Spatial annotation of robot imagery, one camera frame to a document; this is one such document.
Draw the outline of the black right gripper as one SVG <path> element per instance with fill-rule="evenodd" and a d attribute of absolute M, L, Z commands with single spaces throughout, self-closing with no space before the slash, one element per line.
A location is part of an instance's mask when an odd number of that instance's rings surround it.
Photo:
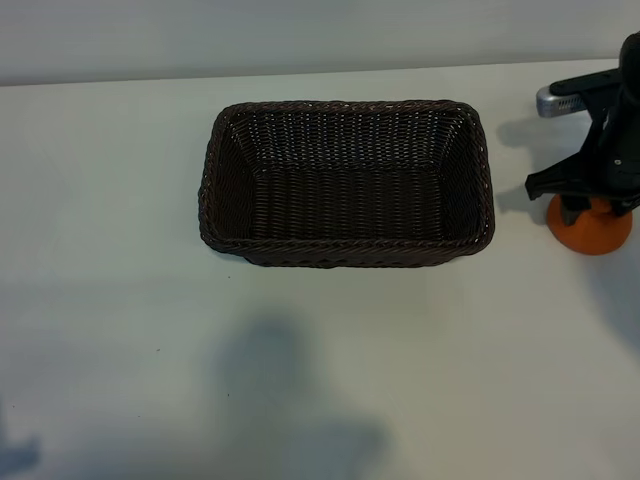
<path fill-rule="evenodd" d="M 544 194 L 560 196 L 562 226 L 573 226 L 591 208 L 592 196 L 610 200 L 611 212 L 617 217 L 640 205 L 639 100 L 628 91 L 620 91 L 593 126 L 596 140 L 589 175 L 581 158 L 566 158 L 528 175 L 525 181 L 531 201 Z"/>

